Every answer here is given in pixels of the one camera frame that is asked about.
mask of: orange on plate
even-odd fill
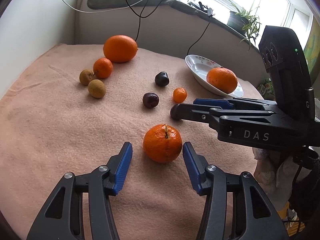
[[[111,75],[113,71],[113,65],[110,60],[107,58],[99,58],[93,64],[93,72],[98,78],[107,78]]]
[[[175,160],[182,149],[180,133],[175,128],[158,124],[146,132],[143,139],[143,150],[146,155],[158,163]]]
[[[237,85],[236,75],[227,68],[216,67],[207,73],[207,82],[226,94],[232,93]]]
[[[103,54],[115,63],[124,63],[132,60],[137,54],[138,46],[134,39],[116,35],[106,40],[103,46]]]
[[[187,92],[184,88],[176,88],[173,91],[172,99],[175,103],[180,104],[187,98]]]

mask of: white cable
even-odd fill
[[[127,7],[121,7],[121,8],[114,8],[114,9],[110,9],[110,10],[105,10],[105,11],[98,11],[98,12],[85,12],[85,11],[81,11],[81,10],[78,10],[76,8],[73,8],[71,5],[69,5],[65,0],[62,0],[66,5],[68,5],[70,8],[72,8],[73,10],[77,11],[77,12],[84,12],[84,13],[99,13],[99,12],[109,12],[109,11],[114,11],[114,10],[120,10],[120,9],[126,9],[126,8],[129,8],[129,6]],[[141,1],[143,0],[140,0],[134,4],[132,4],[131,6],[133,5],[136,5],[137,3],[140,3]]]

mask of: windowsill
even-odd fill
[[[134,4],[139,0],[128,0],[129,4]],[[147,6],[157,6],[161,0],[149,0]],[[145,0],[139,2],[138,4],[134,5],[134,7],[143,7],[145,5]],[[189,15],[197,15],[199,18],[208,21],[209,18],[207,17],[207,14],[204,13],[203,11],[200,11],[196,8],[193,8],[189,6],[188,4],[185,4],[183,2],[177,1],[177,0],[164,0],[160,6],[163,5],[169,5],[175,10],[178,10],[180,12],[189,14]],[[88,0],[87,1],[87,6],[92,9],[92,10],[101,10],[101,9],[108,9],[108,8],[120,8],[120,7],[127,7],[127,3],[125,0]],[[236,30],[232,29],[228,25],[220,22],[216,18],[211,19],[211,23],[218,25],[219,27],[227,30],[228,32],[232,33],[233,35],[237,36],[240,40],[245,38],[243,35],[238,33]],[[252,49],[255,49],[258,53],[259,49],[255,47],[254,44],[251,45]]]

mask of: white logo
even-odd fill
[[[245,130],[245,131],[244,131],[244,138],[249,138],[249,137],[250,137],[250,131]],[[256,133],[254,134],[254,136],[252,137],[252,139],[260,140],[259,132],[256,132]],[[262,140],[263,140],[263,141],[268,141],[268,140],[269,140],[269,133],[265,133],[265,134],[263,135],[263,139],[262,139]]]

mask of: blue gripper pad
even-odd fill
[[[110,168],[108,188],[116,196],[123,188],[125,177],[132,159],[132,144],[125,142],[118,155],[111,156],[107,166]]]
[[[183,160],[186,165],[192,188],[198,195],[207,195],[211,182],[207,180],[205,168],[208,166],[202,155],[196,154],[190,142],[185,142],[182,148]]]
[[[194,105],[203,105],[203,106],[218,106],[225,110],[232,110],[233,104],[229,103],[227,100],[223,99],[199,99],[193,101]]]

